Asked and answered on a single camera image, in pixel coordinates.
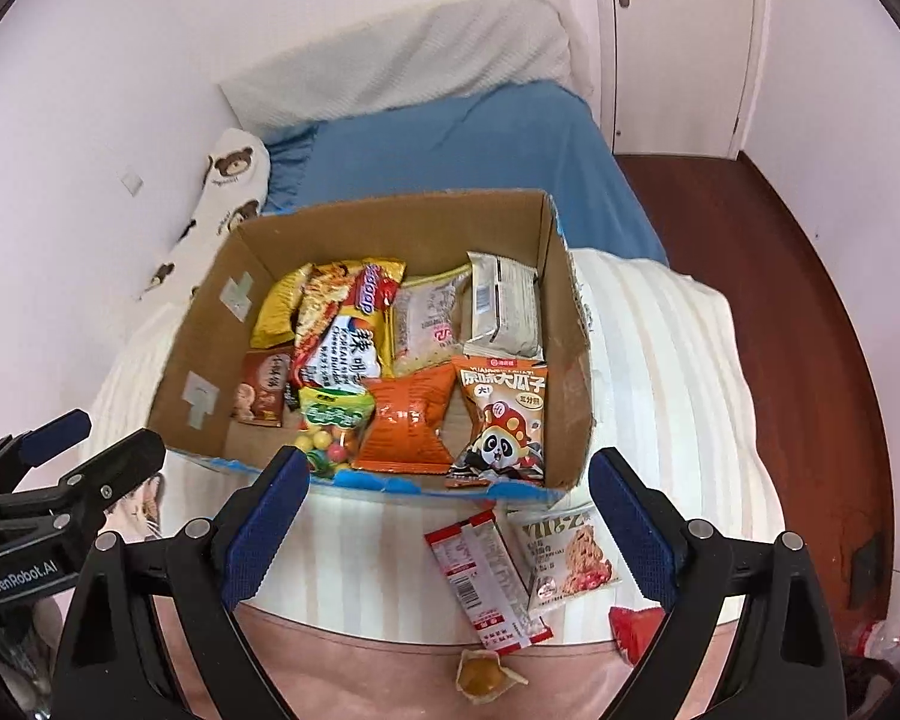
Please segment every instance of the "blue gripper pad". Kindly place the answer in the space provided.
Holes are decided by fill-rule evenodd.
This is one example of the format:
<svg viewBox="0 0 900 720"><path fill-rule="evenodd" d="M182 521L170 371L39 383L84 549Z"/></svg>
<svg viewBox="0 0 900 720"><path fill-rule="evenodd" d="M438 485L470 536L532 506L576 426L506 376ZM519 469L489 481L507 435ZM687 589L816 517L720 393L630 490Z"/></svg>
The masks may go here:
<svg viewBox="0 0 900 720"><path fill-rule="evenodd" d="M231 496L232 499L241 493L256 494L260 492L257 485L265 487L226 550L220 594L223 605L230 611L260 589L266 570L307 495L310 470L303 452L284 447L271 464L281 461L284 462L276 474L268 474L266 469L251 488L238 490Z"/></svg>
<svg viewBox="0 0 900 720"><path fill-rule="evenodd" d="M590 496L610 528L640 592L669 611L677 602L677 560L634 490L605 457L610 452L623 461L615 449L602 449L590 459ZM656 490L644 490L662 495Z"/></svg>
<svg viewBox="0 0 900 720"><path fill-rule="evenodd" d="M53 422L20 437L20 460L27 466L42 466L46 461L76 446L90 435L90 418L74 409Z"/></svg>

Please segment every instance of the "wooden floor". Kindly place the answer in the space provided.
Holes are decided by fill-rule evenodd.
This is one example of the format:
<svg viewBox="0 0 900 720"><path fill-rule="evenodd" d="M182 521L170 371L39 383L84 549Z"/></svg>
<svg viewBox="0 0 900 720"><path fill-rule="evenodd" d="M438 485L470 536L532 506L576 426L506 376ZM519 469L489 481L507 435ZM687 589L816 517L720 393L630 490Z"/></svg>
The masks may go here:
<svg viewBox="0 0 900 720"><path fill-rule="evenodd" d="M730 300L760 457L787 526L809 545L838 635L882 619L890 567L851 610L850 559L881 530L893 538L887 445L859 343L813 247L745 158L618 161L672 268Z"/></svg>

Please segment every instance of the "candy bag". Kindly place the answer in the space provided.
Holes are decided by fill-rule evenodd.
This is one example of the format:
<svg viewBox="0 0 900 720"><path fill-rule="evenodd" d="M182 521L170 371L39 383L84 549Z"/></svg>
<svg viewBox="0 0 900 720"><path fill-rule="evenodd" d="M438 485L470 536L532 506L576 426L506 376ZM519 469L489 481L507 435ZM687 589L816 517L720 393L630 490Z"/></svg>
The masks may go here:
<svg viewBox="0 0 900 720"><path fill-rule="evenodd" d="M463 352L542 360L536 269L495 254L467 254L473 263L473 335Z"/></svg>
<svg viewBox="0 0 900 720"><path fill-rule="evenodd" d="M326 335L309 355L300 351L293 358L300 386L362 392L362 379L392 375L384 312L394 303L405 267L395 260L364 260Z"/></svg>
<svg viewBox="0 0 900 720"><path fill-rule="evenodd" d="M293 446L307 456L310 471L326 479L348 469L357 454L360 435L373 413L373 396L333 389L300 389L301 432Z"/></svg>
<svg viewBox="0 0 900 720"><path fill-rule="evenodd" d="M543 614L616 579L597 543L593 504L564 512L511 512L530 572L530 613Z"/></svg>
<svg viewBox="0 0 900 720"><path fill-rule="evenodd" d="M460 354L461 294L469 280L470 266L464 265L403 283L391 311L394 376L406 376Z"/></svg>
<svg viewBox="0 0 900 720"><path fill-rule="evenodd" d="M300 362L313 354L320 339L336 317L340 304L350 294L364 264L357 260L317 265L303 287L300 312L296 318L296 337L293 339L293 368L290 376L298 386Z"/></svg>
<svg viewBox="0 0 900 720"><path fill-rule="evenodd" d="M354 469L447 473L453 458L437 437L457 375L446 362L402 379L365 379L376 415Z"/></svg>
<svg viewBox="0 0 900 720"><path fill-rule="evenodd" d="M242 381L233 395L232 418L245 425L280 427L289 369L289 350L250 349L244 356Z"/></svg>
<svg viewBox="0 0 900 720"><path fill-rule="evenodd" d="M300 305L303 288L313 269L312 263L300 266L281 278L266 293L260 314L257 314L257 322L253 325L251 348L269 349L271 346L293 341L293 325L290 320Z"/></svg>
<svg viewBox="0 0 900 720"><path fill-rule="evenodd" d="M499 479L543 484L547 367L529 360L453 357L474 437L447 472L449 487Z"/></svg>

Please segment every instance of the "cracker package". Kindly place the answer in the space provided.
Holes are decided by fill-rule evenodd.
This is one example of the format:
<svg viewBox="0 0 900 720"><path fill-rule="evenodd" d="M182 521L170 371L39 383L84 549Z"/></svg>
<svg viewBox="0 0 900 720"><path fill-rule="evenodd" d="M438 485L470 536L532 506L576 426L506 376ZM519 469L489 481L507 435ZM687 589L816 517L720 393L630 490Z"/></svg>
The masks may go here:
<svg viewBox="0 0 900 720"><path fill-rule="evenodd" d="M300 266L281 278L266 294L257 322L253 325L250 347L269 349L293 341L293 313L303 298L303 288L314 269L312 263Z"/></svg>
<svg viewBox="0 0 900 720"><path fill-rule="evenodd" d="M364 264L357 260L317 265L303 287L300 312L293 339L293 381L303 386L298 370L319 346L320 339L336 317L340 304L350 294Z"/></svg>
<svg viewBox="0 0 900 720"><path fill-rule="evenodd" d="M527 589L492 509L424 538L487 650L506 655L553 636L527 611Z"/></svg>
<svg viewBox="0 0 900 720"><path fill-rule="evenodd" d="M300 349L293 358L293 379L300 386L362 392L362 379L392 375L386 312L405 267L396 260L364 260L326 334L310 352Z"/></svg>
<svg viewBox="0 0 900 720"><path fill-rule="evenodd" d="M542 362L453 357L474 434L447 472L449 487L501 479L543 484L543 407L547 367Z"/></svg>
<svg viewBox="0 0 900 720"><path fill-rule="evenodd" d="M616 579L597 543L593 504L565 512L512 512L530 573L530 613L541 614Z"/></svg>
<svg viewBox="0 0 900 720"><path fill-rule="evenodd" d="M536 269L495 254L467 254L473 264L473 327L463 352L542 360Z"/></svg>
<svg viewBox="0 0 900 720"><path fill-rule="evenodd" d="M299 398L303 424L293 446L307 456L310 472L330 479L349 469L373 413L373 396L305 386Z"/></svg>
<svg viewBox="0 0 900 720"><path fill-rule="evenodd" d="M354 469L447 473L453 458L439 440L456 372L450 362L400 379L365 379L376 413Z"/></svg>
<svg viewBox="0 0 900 720"><path fill-rule="evenodd" d="M394 376L447 362L463 351L461 296L470 281L470 266L446 274L407 279L391 311Z"/></svg>
<svg viewBox="0 0 900 720"><path fill-rule="evenodd" d="M244 357L242 381L233 396L233 418L245 425L280 427L289 370L288 349L250 349Z"/></svg>

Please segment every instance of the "barcode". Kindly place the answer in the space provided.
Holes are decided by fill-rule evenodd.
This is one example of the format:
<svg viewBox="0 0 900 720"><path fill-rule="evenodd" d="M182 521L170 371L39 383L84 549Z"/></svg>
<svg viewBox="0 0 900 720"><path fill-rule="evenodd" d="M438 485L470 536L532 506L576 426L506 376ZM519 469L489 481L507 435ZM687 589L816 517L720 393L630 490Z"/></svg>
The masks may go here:
<svg viewBox="0 0 900 720"><path fill-rule="evenodd" d="M468 577L451 579L450 581L452 581L453 587L457 591L457 597L463 604L463 608L469 611L471 608L480 605L480 596L477 594L476 589L473 587L473 583L471 583Z"/></svg>
<svg viewBox="0 0 900 720"><path fill-rule="evenodd" d="M482 314L490 310L490 287L477 288L477 313Z"/></svg>

